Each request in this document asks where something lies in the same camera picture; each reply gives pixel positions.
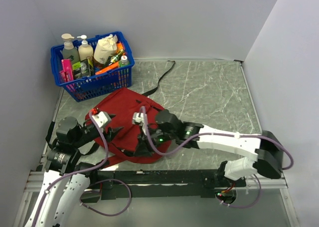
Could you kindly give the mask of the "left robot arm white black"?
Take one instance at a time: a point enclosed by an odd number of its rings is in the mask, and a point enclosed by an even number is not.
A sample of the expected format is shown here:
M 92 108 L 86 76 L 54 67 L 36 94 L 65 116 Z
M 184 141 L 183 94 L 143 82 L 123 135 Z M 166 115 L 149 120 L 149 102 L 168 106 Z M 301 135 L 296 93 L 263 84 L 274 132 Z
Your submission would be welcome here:
M 27 227 L 61 227 L 66 222 L 71 206 L 87 188 L 96 186 L 98 170 L 108 163 L 108 153 L 97 164 L 79 162 L 80 147 L 100 137 L 105 145 L 121 130 L 108 127 L 114 114 L 96 109 L 82 125 L 74 117 L 62 119 L 56 138 L 49 145 L 42 187 L 35 206 L 26 222 Z

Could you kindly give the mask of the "red backpack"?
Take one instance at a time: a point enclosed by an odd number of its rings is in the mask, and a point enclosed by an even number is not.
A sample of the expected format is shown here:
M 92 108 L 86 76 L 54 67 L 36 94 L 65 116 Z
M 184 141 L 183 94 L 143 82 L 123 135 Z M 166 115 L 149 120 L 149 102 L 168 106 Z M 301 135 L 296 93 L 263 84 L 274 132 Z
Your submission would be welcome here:
M 143 94 L 139 94 L 123 87 L 112 92 L 97 104 L 96 108 L 101 111 L 105 111 L 110 115 L 115 114 L 114 119 L 108 127 L 113 129 L 118 127 L 122 128 L 113 140 L 107 142 L 108 150 L 113 154 L 113 156 L 108 159 L 107 167 L 123 161 L 137 164 L 152 164 L 162 157 L 156 153 L 150 156 L 136 155 L 140 128 L 132 123 L 133 114 L 139 112 L 140 107 L 145 106 L 148 123 L 152 126 L 155 125 L 155 116 L 164 110 L 160 104 L 148 98 L 148 96 L 156 92 L 156 90 L 157 87 Z

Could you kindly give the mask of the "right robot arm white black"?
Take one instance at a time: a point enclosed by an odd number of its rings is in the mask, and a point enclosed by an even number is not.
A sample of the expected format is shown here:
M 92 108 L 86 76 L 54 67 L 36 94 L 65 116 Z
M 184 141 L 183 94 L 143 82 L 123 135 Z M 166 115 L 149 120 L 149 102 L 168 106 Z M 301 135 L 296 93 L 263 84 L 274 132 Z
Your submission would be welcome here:
M 255 174 L 268 179 L 279 179 L 282 175 L 283 149 L 271 132 L 246 135 L 222 131 L 199 123 L 183 122 L 168 110 L 156 115 L 155 128 L 151 128 L 142 111 L 133 114 L 132 123 L 140 127 L 135 156 L 154 153 L 164 156 L 167 153 L 161 151 L 160 146 L 174 140 L 177 144 L 175 152 L 180 148 L 195 148 L 240 155 L 238 160 L 221 163 L 217 179 L 223 186 Z

